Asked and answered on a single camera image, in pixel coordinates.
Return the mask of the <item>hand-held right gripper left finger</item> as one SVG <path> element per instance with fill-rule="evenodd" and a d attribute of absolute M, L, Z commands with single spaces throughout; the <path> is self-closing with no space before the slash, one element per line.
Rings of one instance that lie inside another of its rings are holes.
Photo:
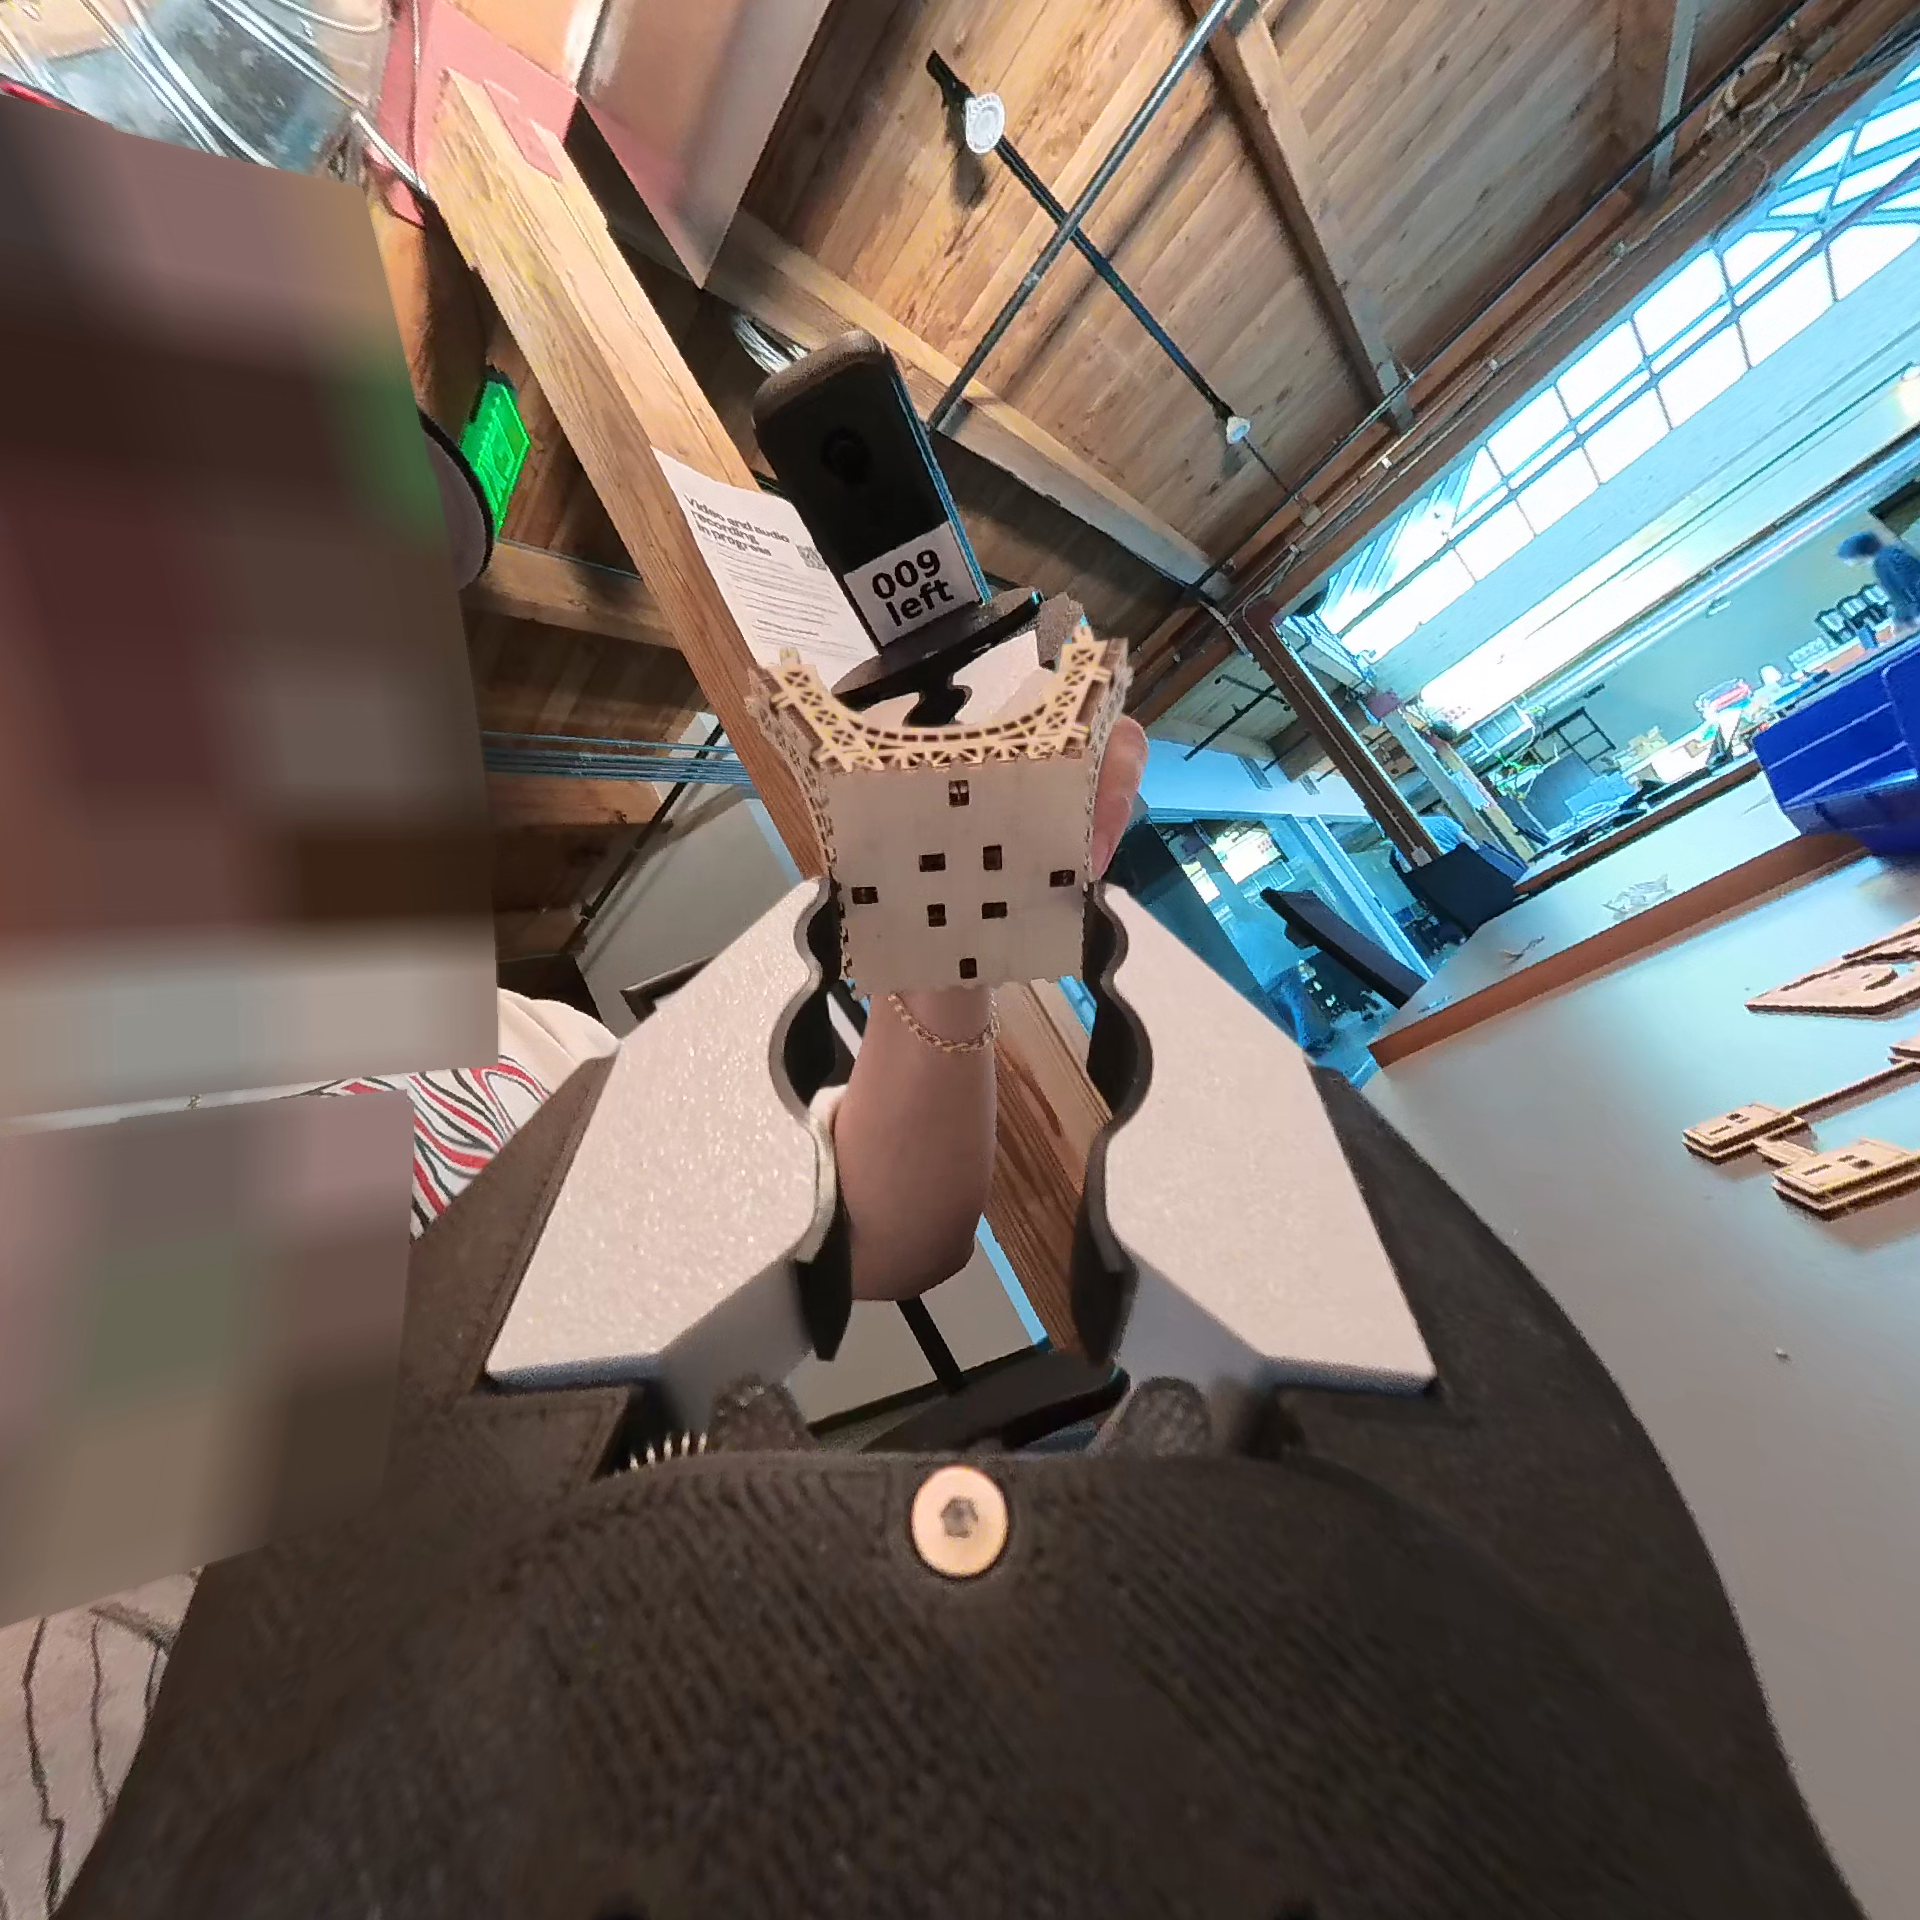
<path fill-rule="evenodd" d="M 834 1359 L 845 1224 L 810 1102 L 847 1080 L 841 914 L 793 887 L 612 1057 L 504 1328 L 494 1386 L 715 1394 Z"/>

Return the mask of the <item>dark office chair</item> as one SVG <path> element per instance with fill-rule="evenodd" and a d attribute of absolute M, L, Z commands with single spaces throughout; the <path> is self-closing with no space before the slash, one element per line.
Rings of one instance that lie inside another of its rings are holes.
<path fill-rule="evenodd" d="M 1409 862 L 1396 850 L 1396 867 L 1431 920 L 1470 940 L 1478 926 L 1503 916 L 1519 900 L 1526 862 L 1503 849 L 1465 841 L 1428 862 Z"/>

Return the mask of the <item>black ceiling rail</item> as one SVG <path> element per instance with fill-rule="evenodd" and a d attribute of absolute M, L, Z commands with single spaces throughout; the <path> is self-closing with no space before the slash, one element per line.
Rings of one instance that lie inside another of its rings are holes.
<path fill-rule="evenodd" d="M 973 92 L 973 89 L 958 80 L 958 73 L 947 64 L 947 60 L 940 51 L 931 51 L 926 56 L 925 68 L 935 80 L 940 92 L 943 94 L 947 108 L 953 108 L 958 113 L 963 92 Z M 1027 198 L 1032 198 L 1032 203 L 1043 210 L 1043 214 L 1047 214 L 1056 221 L 1057 213 L 1064 204 L 1061 204 L 1056 200 L 1053 190 L 1026 162 L 1026 157 L 1019 154 L 1019 149 L 1014 149 L 1008 133 L 1003 135 L 1003 144 L 992 155 L 1001 157 L 1001 162 L 1021 183 L 1021 187 L 1027 193 Z M 1218 420 L 1218 412 L 1232 409 L 1212 389 L 1212 385 L 1204 378 L 1204 373 L 1197 373 L 1197 367 L 1191 362 L 1185 349 L 1179 347 L 1179 343 L 1167 333 L 1167 329 L 1157 320 L 1157 316 L 1142 303 L 1142 298 L 1126 283 L 1126 279 L 1116 273 L 1116 267 L 1100 252 L 1100 246 L 1079 231 L 1079 237 L 1072 245 L 1072 248 L 1086 261 L 1086 267 L 1094 271 L 1094 277 L 1100 282 L 1105 282 L 1116 294 L 1116 301 L 1121 301 L 1121 305 L 1133 316 L 1133 320 L 1143 329 L 1143 333 L 1162 347 L 1162 352 L 1173 362 L 1173 367 L 1204 396 L 1204 402 L 1211 406 L 1212 416 Z"/>

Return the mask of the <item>flat wooden cutout sheet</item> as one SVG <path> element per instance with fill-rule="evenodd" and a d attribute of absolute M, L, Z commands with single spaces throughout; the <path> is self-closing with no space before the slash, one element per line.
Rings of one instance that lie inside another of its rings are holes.
<path fill-rule="evenodd" d="M 1749 1014 L 1875 1017 L 1917 1004 L 1917 916 L 1746 1000 Z"/>

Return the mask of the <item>person's left forearm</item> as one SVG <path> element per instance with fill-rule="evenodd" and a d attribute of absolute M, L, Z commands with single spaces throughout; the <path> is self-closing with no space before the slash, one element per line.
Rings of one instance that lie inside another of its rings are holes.
<path fill-rule="evenodd" d="M 996 996 L 874 996 L 830 1115 L 860 1302 L 916 1300 L 973 1254 L 996 1165 Z"/>

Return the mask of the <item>grey lined cloth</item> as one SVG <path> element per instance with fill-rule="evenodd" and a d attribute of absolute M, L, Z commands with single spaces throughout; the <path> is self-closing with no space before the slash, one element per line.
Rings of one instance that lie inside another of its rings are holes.
<path fill-rule="evenodd" d="M 55 1916 L 140 1747 L 197 1589 L 165 1574 L 3 1631 L 3 1916 Z"/>

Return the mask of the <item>flat wooden cutout piece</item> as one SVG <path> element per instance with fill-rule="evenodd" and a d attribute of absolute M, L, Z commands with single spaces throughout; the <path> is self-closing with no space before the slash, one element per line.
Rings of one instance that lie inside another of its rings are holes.
<path fill-rule="evenodd" d="M 1917 1189 L 1917 1149 L 1858 1139 L 1833 1150 L 1764 1142 L 1773 1189 L 1788 1206 L 1833 1219 Z"/>

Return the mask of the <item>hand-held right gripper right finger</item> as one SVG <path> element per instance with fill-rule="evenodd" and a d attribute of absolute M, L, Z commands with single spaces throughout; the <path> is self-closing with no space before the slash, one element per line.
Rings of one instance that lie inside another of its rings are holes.
<path fill-rule="evenodd" d="M 1435 1364 L 1308 1057 L 1137 900 L 1094 889 L 1086 1073 L 1109 1107 L 1072 1324 L 1128 1380 L 1425 1387 Z"/>

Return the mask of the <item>striped shirt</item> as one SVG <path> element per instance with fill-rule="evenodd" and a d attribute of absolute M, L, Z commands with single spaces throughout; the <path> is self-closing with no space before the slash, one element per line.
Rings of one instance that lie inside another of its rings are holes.
<path fill-rule="evenodd" d="M 316 1091 L 406 1095 L 414 1109 L 412 1238 L 422 1238 L 539 1112 L 553 1084 L 516 1057 L 501 1057 L 494 1068 L 359 1075 Z"/>

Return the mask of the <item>wooden support post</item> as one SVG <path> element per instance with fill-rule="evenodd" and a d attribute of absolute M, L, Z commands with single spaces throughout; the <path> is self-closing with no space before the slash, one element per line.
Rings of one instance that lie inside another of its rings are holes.
<path fill-rule="evenodd" d="M 560 139 L 460 72 L 441 82 L 428 123 L 422 172 L 444 224 L 494 296 L 798 873 L 823 874 L 801 787 L 746 708 L 755 656 L 663 468 L 675 459 L 745 487 L 746 463 Z M 996 1009 L 987 1219 L 1053 1346 L 1083 1353 L 1072 1232 L 1109 1107 L 1086 1073 L 1086 1030 L 1061 988 L 1008 987 Z"/>

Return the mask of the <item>silver foil duct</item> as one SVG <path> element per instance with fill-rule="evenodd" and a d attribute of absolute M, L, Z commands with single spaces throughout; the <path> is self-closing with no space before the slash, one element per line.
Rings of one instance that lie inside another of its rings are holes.
<path fill-rule="evenodd" d="M 6 2 L 3 72 L 113 129 L 338 172 L 372 119 L 385 2 Z"/>

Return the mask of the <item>green exit sign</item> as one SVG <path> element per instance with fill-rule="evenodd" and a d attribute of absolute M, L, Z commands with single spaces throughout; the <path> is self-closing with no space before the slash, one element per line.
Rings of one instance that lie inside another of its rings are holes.
<path fill-rule="evenodd" d="M 524 425 L 516 385 L 485 364 L 484 383 L 458 436 L 458 451 L 484 490 L 494 536 L 506 531 L 516 487 L 529 455 L 532 433 Z"/>

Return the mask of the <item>blue plastic bin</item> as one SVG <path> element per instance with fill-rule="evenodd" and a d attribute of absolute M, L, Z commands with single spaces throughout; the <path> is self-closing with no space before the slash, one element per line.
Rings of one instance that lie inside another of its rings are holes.
<path fill-rule="evenodd" d="M 1874 656 L 1754 734 L 1778 809 L 1805 835 L 1917 853 L 1917 639 Z"/>

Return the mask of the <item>wooden lattice tower base model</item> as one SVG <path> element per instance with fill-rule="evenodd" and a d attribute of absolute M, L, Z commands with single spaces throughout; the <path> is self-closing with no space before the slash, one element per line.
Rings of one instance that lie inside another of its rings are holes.
<path fill-rule="evenodd" d="M 860 996 L 1083 971 L 1100 759 L 1128 687 L 1086 628 L 992 717 L 910 727 L 845 708 L 783 654 L 752 713 L 804 787 Z"/>

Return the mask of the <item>person's left hand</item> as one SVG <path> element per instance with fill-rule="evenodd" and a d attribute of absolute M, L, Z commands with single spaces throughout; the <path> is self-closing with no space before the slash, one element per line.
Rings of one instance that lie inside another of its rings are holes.
<path fill-rule="evenodd" d="M 1105 879 L 1121 835 L 1128 830 L 1148 765 L 1148 740 L 1133 717 L 1116 717 L 1098 772 L 1089 830 L 1089 882 Z"/>

